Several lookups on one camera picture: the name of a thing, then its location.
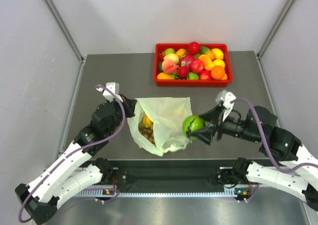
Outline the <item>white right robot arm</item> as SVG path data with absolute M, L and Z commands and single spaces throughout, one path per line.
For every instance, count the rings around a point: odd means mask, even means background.
M 231 187 L 238 184 L 263 184 L 291 194 L 318 209 L 318 160 L 291 132 L 277 127 L 277 117 L 262 106 L 249 109 L 246 118 L 223 119 L 225 108 L 189 116 L 183 121 L 183 133 L 191 140 L 211 145 L 223 135 L 260 144 L 273 169 L 246 158 L 238 158 L 231 169 L 219 169 L 218 182 Z

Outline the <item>pale green plastic bag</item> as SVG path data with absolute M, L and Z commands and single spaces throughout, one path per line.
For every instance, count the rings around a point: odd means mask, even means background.
M 134 114 L 127 122 L 131 136 L 139 148 L 163 156 L 167 152 L 184 150 L 190 143 L 182 129 L 183 121 L 192 115 L 189 97 L 138 98 Z M 154 143 L 139 131 L 139 124 L 144 116 L 148 116 L 153 122 Z

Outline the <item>green striped melon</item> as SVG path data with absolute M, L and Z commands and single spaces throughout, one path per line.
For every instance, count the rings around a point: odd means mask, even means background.
M 185 136 L 189 132 L 201 130 L 205 127 L 205 121 L 198 115 L 188 116 L 182 123 L 182 131 Z

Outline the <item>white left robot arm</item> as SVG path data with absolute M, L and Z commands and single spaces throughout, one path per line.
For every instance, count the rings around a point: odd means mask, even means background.
M 79 131 L 59 158 L 38 178 L 16 187 L 21 210 L 27 211 L 31 220 L 42 225 L 80 191 L 94 184 L 113 182 L 113 168 L 102 158 L 94 160 L 81 173 L 73 173 L 116 136 L 126 118 L 134 117 L 136 103 L 135 99 L 120 94 L 98 105 L 90 123 Z

